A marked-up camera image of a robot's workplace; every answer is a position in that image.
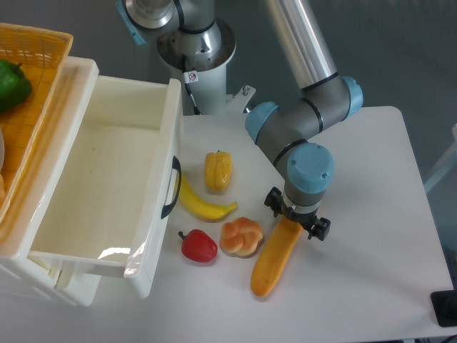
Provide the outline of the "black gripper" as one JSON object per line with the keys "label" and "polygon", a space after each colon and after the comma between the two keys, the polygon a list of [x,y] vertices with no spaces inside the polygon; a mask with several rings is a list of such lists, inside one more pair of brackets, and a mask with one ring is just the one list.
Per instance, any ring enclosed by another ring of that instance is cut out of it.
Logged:
{"label": "black gripper", "polygon": [[294,204],[285,193],[273,187],[266,195],[264,205],[269,207],[273,216],[283,215],[285,218],[299,223],[308,232],[308,239],[313,237],[323,241],[331,228],[331,221],[327,218],[317,216],[321,201],[311,206],[299,206]]}

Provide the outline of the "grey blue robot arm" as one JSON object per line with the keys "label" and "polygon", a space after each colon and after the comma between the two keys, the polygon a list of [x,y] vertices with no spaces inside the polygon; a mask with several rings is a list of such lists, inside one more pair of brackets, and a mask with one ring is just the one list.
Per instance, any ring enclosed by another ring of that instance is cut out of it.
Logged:
{"label": "grey blue robot arm", "polygon": [[[226,66],[236,50],[231,27],[214,1],[119,1],[117,8],[137,44],[141,30],[157,30],[161,60],[182,85],[186,115],[226,114],[235,106],[226,92]],[[311,138],[349,118],[363,104],[357,82],[341,76],[307,1],[267,1],[266,9],[301,90],[299,103],[282,111],[272,101],[254,107],[245,128],[278,173],[283,190],[265,200],[275,215],[325,239],[331,223],[317,216],[333,178],[330,152]]]}

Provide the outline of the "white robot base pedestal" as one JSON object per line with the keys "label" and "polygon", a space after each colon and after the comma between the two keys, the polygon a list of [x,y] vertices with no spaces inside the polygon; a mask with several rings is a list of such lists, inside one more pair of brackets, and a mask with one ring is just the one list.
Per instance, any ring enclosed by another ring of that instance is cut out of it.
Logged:
{"label": "white robot base pedestal", "polygon": [[236,52],[236,39],[220,19],[199,33],[177,29],[164,34],[157,49],[171,78],[181,82],[185,115],[242,113],[256,93],[248,84],[235,94],[227,92],[227,65]]}

